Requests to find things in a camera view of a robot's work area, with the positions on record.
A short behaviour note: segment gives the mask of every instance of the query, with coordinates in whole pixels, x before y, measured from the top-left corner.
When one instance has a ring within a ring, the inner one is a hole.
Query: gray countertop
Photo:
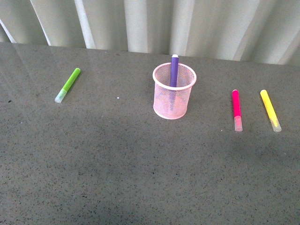
[[[180,57],[197,82],[186,115],[165,120],[152,72],[169,61],[0,43],[0,224],[298,225],[300,68]]]

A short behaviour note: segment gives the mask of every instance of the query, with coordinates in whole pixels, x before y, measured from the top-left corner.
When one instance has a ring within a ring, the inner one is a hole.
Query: mesh cup
[[[188,99],[196,82],[192,68],[179,63],[177,87],[170,87],[171,63],[161,64],[153,71],[155,81],[153,109],[162,118],[174,120],[187,112]]]

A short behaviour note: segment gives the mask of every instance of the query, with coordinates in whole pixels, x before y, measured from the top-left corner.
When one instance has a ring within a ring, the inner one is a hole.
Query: purple marker
[[[178,55],[172,55],[170,87],[176,88],[177,86],[178,61]]]

